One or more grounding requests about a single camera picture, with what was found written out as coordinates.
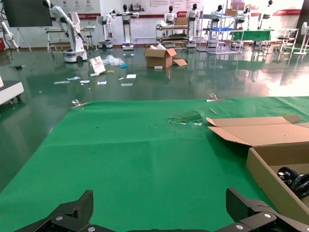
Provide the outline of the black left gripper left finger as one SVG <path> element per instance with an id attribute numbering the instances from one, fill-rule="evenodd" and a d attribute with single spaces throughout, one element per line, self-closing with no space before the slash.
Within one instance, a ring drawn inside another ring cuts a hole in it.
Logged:
<path id="1" fill-rule="evenodd" d="M 105 232 L 106 228 L 90 223 L 94 212 L 94 194 L 86 190 L 72 202 L 62 203 L 47 217 L 29 224 L 18 232 Z"/>

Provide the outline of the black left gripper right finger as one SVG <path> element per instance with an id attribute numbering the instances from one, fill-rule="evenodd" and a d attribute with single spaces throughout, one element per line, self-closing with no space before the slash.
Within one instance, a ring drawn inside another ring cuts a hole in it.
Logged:
<path id="1" fill-rule="evenodd" d="M 225 192 L 226 211 L 234 223 L 219 232 L 307 232 L 309 226 L 275 211 L 264 201 L 244 197 L 235 188 Z"/>

